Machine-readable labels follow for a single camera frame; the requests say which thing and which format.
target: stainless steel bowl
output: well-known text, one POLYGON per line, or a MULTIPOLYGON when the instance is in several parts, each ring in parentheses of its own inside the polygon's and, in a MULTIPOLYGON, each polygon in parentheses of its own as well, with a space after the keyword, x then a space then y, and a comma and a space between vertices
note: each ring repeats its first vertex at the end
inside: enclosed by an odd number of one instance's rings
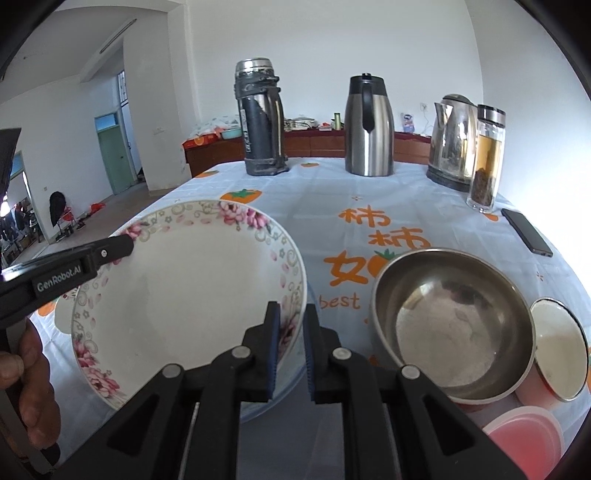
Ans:
POLYGON ((371 316, 380 359, 418 366, 460 404, 506 397, 534 360, 523 296, 496 268, 462 252, 433 248, 394 259, 376 279, 371 316))

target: black handle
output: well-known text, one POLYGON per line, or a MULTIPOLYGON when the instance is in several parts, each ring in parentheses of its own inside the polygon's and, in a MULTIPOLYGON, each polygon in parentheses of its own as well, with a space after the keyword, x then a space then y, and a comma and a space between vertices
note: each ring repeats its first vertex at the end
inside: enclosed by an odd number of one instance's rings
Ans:
MULTIPOLYGON (((371 81, 371 75, 363 74, 363 80, 371 81)), ((362 125, 367 133, 371 133, 375 128, 374 119, 374 95, 372 93, 372 84, 363 82, 361 87, 361 110, 363 112, 362 125)))

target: bowl lid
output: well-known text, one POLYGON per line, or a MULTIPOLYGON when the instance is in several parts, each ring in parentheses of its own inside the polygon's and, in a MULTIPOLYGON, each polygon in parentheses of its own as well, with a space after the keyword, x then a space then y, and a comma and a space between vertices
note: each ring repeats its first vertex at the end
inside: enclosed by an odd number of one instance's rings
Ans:
POLYGON ((555 299, 531 306, 535 325, 535 365, 548 388, 561 401, 574 400, 587 380, 587 340, 573 313, 555 299))
POLYGON ((529 479, 546 478, 565 450, 560 423, 541 407, 514 408, 482 430, 529 479))

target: stainless steel kettle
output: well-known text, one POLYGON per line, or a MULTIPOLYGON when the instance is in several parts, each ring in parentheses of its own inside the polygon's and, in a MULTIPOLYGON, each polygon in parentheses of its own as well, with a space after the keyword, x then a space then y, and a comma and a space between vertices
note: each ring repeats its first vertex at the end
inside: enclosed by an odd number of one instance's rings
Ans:
POLYGON ((345 109, 345 169, 364 177, 394 172, 394 118, 384 79, 351 77, 345 109))
POLYGON ((435 103, 427 177, 454 190, 470 189, 476 154, 478 109, 462 95, 446 95, 435 103))

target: thermos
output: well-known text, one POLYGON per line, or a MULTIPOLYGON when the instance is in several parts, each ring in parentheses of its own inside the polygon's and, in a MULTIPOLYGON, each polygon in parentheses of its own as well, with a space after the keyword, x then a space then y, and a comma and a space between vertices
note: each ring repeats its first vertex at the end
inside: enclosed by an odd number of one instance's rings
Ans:
POLYGON ((247 59, 236 65, 234 93, 249 175, 277 175, 288 170, 278 81, 269 59, 247 59))
POLYGON ((351 77, 345 110, 345 168, 364 177, 394 172, 394 119, 384 79, 351 77))

